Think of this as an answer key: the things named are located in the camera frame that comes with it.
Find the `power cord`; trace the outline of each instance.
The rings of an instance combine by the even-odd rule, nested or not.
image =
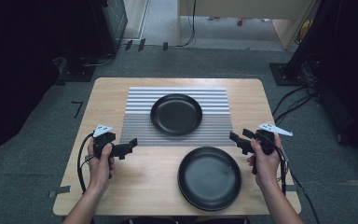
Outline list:
[[[290,173],[292,174],[292,178],[296,181],[296,183],[298,184],[298,186],[302,189],[305,197],[307,198],[308,203],[310,204],[310,209],[312,209],[312,213],[315,216],[316,219],[316,223],[320,224],[321,221],[319,220],[318,214],[316,214],[316,210],[315,207],[313,207],[313,203],[310,200],[310,196],[308,196],[307,192],[304,190],[304,188],[302,187],[302,185],[300,184],[300,182],[298,181],[298,179],[296,178],[296,176],[293,174],[292,171],[290,171]]]
[[[83,179],[83,172],[82,172],[82,166],[85,162],[83,162],[83,164],[80,164],[80,160],[81,160],[81,154],[83,151],[83,147],[86,144],[87,140],[92,137],[93,133],[90,133],[89,135],[87,135],[87,137],[83,140],[81,147],[79,149],[79,154],[77,155],[77,176],[79,178],[79,182],[80,182],[80,187],[83,190],[83,194],[84,192],[86,192],[86,185],[84,184],[84,179]]]
[[[89,67],[89,66],[102,66],[102,65],[106,65],[107,63],[109,63],[110,61],[112,61],[112,59],[115,57],[114,54],[107,54],[106,56],[110,57],[106,62],[104,63],[83,63],[83,66]]]
[[[83,168],[83,165],[84,165],[84,164],[89,164],[89,161],[90,161],[92,158],[95,158],[95,156],[89,156],[89,157],[87,157],[87,158],[83,161],[83,163],[81,163],[80,168]]]
[[[283,98],[278,102],[276,108],[274,109],[274,111],[272,112],[272,116],[275,115],[275,113],[278,111],[279,107],[281,106],[282,102],[287,99],[289,96],[293,95],[295,92],[297,91],[300,91],[300,90],[304,90],[306,89],[307,90],[307,95],[302,97],[301,99],[295,101],[293,104],[291,104],[287,110],[283,113],[281,113],[274,121],[276,123],[277,126],[279,126],[284,118],[286,117],[287,114],[293,112],[294,110],[296,109],[299,109],[302,105],[304,105],[306,102],[308,102],[310,99],[312,99],[313,97],[315,97],[317,95],[316,93],[316,90],[314,88],[314,83],[318,80],[316,77],[314,77],[312,75],[312,73],[307,73],[306,75],[306,78],[307,78],[307,81],[308,81],[308,84],[307,86],[302,86],[302,87],[299,87],[293,91],[289,91],[287,92]]]
[[[287,175],[289,164],[288,164],[286,158],[283,156],[282,150],[280,148],[277,148],[276,151],[277,151],[278,155],[280,156],[280,160],[281,160],[281,177],[279,177],[277,181],[282,182],[281,183],[282,193],[284,195],[286,195],[286,175]]]
[[[187,43],[185,43],[184,45],[177,45],[177,47],[185,47],[187,45],[189,45],[191,42],[193,42],[193,40],[195,40],[195,36],[196,36],[196,28],[194,26],[194,17],[196,15],[196,6],[197,6],[197,0],[194,0],[194,6],[193,6],[193,24],[192,24],[192,33],[191,33],[191,37],[188,39]]]

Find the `person's left hand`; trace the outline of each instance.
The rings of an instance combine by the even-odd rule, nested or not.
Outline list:
[[[89,141],[88,152],[89,155],[94,154],[93,150],[94,139]],[[113,176],[116,169],[114,158],[109,158],[112,151],[112,144],[108,143],[103,147],[101,158],[92,158],[89,160],[89,186],[87,190],[93,190],[98,194],[104,194],[109,188],[110,179],[109,175]]]

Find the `gray carpet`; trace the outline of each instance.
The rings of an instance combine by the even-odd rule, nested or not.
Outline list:
[[[109,64],[98,67],[91,83],[53,86],[21,132],[0,147],[0,223],[60,223],[47,193],[61,184],[93,82],[98,77],[259,78],[274,109],[295,87],[277,87],[269,63],[287,63],[291,52],[235,49],[178,49],[146,46],[121,49]],[[299,92],[277,114],[301,98]],[[78,105],[84,102],[77,118]],[[358,148],[336,142],[335,129],[316,99],[289,114],[282,128],[290,167],[309,194],[322,223],[358,223]],[[301,217],[315,223],[305,195],[298,191]],[[96,217],[117,223],[119,217]],[[252,223],[271,223],[269,216],[251,216]]]

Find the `striped mat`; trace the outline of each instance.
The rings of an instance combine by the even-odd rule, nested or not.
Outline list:
[[[150,120],[153,104],[161,97],[181,93],[195,99],[202,108],[199,128],[184,136],[168,136]],[[138,138],[143,147],[232,147],[232,131],[226,88],[130,87],[120,144]]]

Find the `black speaker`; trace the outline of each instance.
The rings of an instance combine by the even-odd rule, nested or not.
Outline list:
[[[336,0],[329,8],[337,17],[325,21],[333,41],[315,72],[316,87],[332,115],[338,141],[358,145],[358,0]]]

